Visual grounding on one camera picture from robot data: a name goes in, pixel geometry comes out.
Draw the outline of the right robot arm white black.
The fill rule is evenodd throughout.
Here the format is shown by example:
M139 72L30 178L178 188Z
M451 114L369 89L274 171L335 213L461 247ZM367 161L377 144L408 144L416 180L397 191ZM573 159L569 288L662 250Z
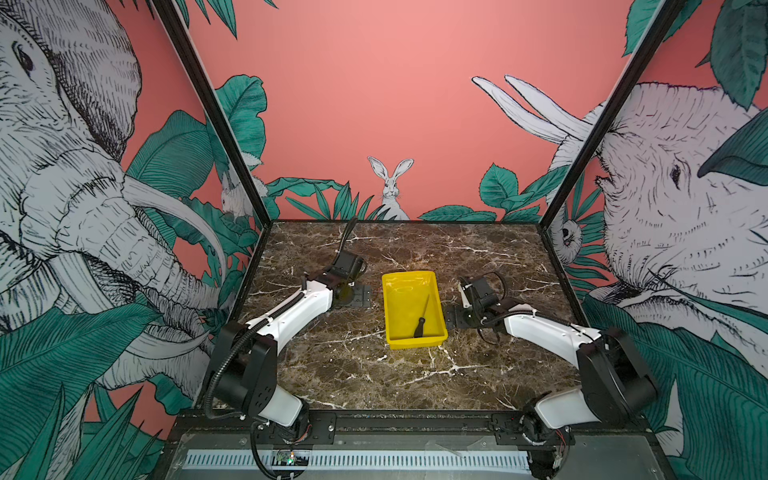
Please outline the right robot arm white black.
M547 444L573 425L622 427L659 396L659 386L630 335L618 327L596 329L564 323L508 293L496 291L486 274L461 277L461 305L453 316L460 328L522 339L577 370L579 385L529 401L516 430L534 446Z

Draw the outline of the black yellow handled screwdriver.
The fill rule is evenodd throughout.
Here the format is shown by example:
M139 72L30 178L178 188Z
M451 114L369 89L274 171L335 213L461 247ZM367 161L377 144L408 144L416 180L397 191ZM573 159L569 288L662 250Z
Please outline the black yellow handled screwdriver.
M413 337L414 338L422 338L424 336L424 327L425 327L425 323L426 323L426 314L427 314L427 310L429 308L429 304L430 304L430 296L427 296L426 300L424 302L424 307L422 309L422 313L421 313L421 315L419 316L419 318L417 320L417 325L416 325L416 327L414 329L414 332L413 332Z

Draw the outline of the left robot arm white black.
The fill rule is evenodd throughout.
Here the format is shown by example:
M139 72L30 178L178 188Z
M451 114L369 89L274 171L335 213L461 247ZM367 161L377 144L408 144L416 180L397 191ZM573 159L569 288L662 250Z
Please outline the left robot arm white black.
M278 385L278 356L318 316L354 302L355 282L366 267L361 256L341 251L330 266L304 276L301 287L267 313L225 325L208 367L205 416L260 419L286 429L291 440L304 435L309 407Z

